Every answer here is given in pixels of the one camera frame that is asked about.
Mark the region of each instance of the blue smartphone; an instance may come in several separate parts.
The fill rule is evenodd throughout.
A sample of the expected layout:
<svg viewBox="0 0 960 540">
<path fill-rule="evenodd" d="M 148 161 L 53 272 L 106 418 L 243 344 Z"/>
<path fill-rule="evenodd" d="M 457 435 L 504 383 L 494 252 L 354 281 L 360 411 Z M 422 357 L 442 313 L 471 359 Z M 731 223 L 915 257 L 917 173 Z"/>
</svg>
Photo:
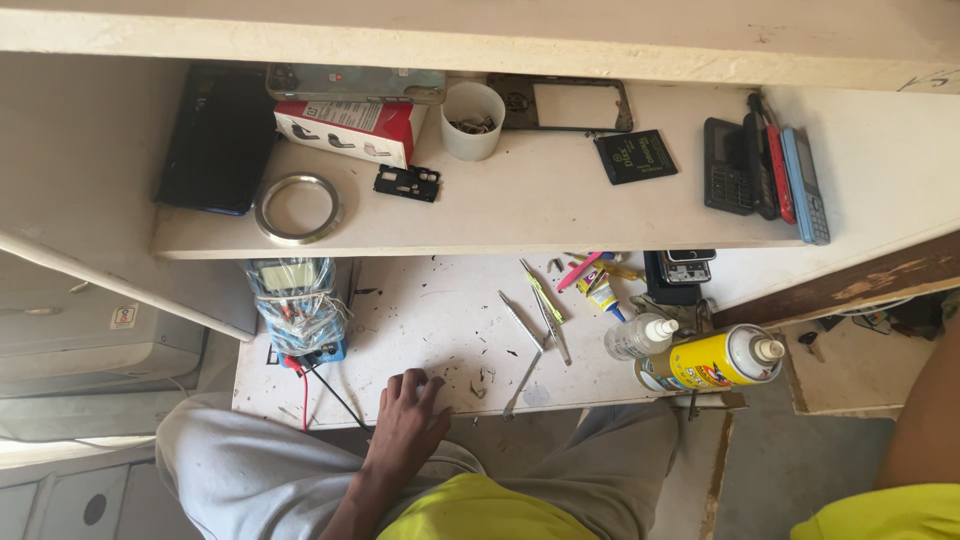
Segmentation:
<svg viewBox="0 0 960 540">
<path fill-rule="evenodd" d="M 824 211 L 824 201 L 820 198 L 820 188 L 817 186 L 810 142 L 804 134 L 787 128 L 780 133 L 780 143 L 783 145 L 786 178 L 793 195 L 800 237 L 807 244 L 826 246 L 830 243 L 827 213 Z"/>
</svg>

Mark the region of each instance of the finger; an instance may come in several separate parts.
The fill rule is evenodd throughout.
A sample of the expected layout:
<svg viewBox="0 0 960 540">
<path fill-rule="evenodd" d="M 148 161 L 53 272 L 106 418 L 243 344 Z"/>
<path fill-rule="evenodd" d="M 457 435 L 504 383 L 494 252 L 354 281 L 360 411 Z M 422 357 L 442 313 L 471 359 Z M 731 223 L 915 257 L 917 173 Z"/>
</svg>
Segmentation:
<svg viewBox="0 0 960 540">
<path fill-rule="evenodd" d="M 400 386 L 403 383 L 402 375 L 394 375 L 387 379 L 387 403 L 395 402 L 400 397 Z"/>
<path fill-rule="evenodd" d="M 426 372 L 420 368 L 410 368 L 403 372 L 403 385 L 400 388 L 400 397 L 410 403 L 417 402 L 417 386 L 426 382 Z"/>
<path fill-rule="evenodd" d="M 429 380 L 423 388 L 423 393 L 420 394 L 420 406 L 433 412 L 433 402 L 437 401 L 437 393 L 444 384 L 446 381 L 443 377 L 434 377 Z"/>
<path fill-rule="evenodd" d="M 440 446 L 440 441 L 444 440 L 444 435 L 450 430 L 450 415 L 453 414 L 453 407 L 449 406 L 437 417 L 437 423 L 426 431 L 426 441 L 430 446 L 430 453 L 433 454 Z"/>
</svg>

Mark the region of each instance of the hand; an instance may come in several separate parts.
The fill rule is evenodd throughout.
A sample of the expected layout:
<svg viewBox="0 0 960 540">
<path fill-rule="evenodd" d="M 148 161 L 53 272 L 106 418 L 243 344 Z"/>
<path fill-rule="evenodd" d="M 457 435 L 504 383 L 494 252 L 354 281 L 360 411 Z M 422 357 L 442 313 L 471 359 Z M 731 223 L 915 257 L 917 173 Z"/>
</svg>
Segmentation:
<svg viewBox="0 0 960 540">
<path fill-rule="evenodd" d="M 417 386 L 426 385 L 417 397 Z M 437 392 L 445 381 L 434 377 L 427 381 L 422 369 L 408 369 L 387 380 L 380 393 L 380 411 L 376 430 L 362 471 L 383 481 L 383 487 L 399 493 L 414 477 L 450 429 L 452 407 L 440 413 L 437 423 L 428 429 Z"/>
</svg>

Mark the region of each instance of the pink tool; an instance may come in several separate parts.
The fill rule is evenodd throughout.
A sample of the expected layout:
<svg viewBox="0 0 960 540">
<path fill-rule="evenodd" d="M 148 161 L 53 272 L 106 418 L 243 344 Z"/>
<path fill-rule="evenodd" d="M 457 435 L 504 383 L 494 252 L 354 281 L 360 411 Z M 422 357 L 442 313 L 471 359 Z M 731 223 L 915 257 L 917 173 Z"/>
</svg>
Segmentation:
<svg viewBox="0 0 960 540">
<path fill-rule="evenodd" d="M 574 266 L 573 270 L 570 270 L 570 272 L 560 281 L 560 284 L 557 285 L 557 290 L 564 290 L 567 285 L 576 282 L 577 278 L 580 277 L 580 274 L 583 273 L 584 268 L 589 268 L 590 264 L 599 259 L 601 255 L 603 255 L 603 252 L 595 251 L 591 253 L 583 262 Z"/>
</svg>

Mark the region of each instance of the yellow aerosol can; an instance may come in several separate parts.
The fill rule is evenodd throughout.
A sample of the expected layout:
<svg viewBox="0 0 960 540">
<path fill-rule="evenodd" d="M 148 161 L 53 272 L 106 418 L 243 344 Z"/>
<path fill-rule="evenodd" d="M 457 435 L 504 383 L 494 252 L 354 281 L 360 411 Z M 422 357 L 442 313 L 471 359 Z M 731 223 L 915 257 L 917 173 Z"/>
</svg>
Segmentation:
<svg viewBox="0 0 960 540">
<path fill-rule="evenodd" d="M 679 339 L 658 355 L 634 361 L 636 379 L 655 392 L 759 384 L 780 372 L 783 344 L 754 325 L 736 325 Z"/>
</svg>

